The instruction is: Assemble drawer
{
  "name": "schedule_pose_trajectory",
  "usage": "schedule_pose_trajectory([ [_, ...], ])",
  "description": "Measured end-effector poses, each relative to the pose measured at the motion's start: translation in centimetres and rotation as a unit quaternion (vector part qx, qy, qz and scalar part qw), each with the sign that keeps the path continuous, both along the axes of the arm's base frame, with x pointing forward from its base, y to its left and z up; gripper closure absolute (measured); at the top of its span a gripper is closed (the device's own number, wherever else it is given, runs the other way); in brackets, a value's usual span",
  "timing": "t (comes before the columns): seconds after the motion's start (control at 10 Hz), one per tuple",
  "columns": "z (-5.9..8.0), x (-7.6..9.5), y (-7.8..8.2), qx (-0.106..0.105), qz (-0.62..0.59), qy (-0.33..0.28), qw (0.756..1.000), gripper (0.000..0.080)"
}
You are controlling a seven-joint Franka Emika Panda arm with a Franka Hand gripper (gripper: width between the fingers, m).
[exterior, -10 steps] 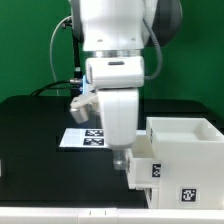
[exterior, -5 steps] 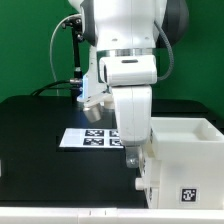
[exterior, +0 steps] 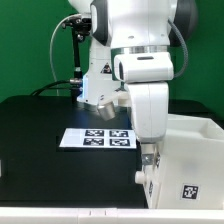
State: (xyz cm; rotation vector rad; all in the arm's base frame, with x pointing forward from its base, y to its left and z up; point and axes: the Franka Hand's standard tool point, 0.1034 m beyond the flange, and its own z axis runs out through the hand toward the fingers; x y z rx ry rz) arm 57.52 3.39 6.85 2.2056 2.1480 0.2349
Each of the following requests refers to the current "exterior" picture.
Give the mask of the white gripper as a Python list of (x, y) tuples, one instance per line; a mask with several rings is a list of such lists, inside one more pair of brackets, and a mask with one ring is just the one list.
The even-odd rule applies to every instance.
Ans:
[[(131, 122), (140, 143), (156, 143), (166, 133), (168, 120), (169, 88), (166, 82), (128, 84), (130, 96)], [(156, 145), (142, 144), (143, 166), (155, 162)]]

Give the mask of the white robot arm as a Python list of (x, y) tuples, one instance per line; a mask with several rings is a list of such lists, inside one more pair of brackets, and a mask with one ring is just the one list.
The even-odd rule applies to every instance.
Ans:
[(192, 32), (197, 19), (195, 0), (69, 0), (92, 20), (93, 38), (112, 53), (113, 74), (124, 86), (98, 100), (105, 119), (115, 116), (114, 104), (131, 110), (131, 123), (150, 164), (156, 144), (166, 134), (169, 91), (175, 72), (167, 47)]

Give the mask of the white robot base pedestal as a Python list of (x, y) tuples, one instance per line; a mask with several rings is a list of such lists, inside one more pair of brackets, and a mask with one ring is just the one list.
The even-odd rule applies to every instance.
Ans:
[(82, 94), (77, 101), (86, 109), (95, 110), (102, 95), (111, 96), (121, 86), (112, 79), (110, 48), (91, 38), (89, 68), (83, 76)]

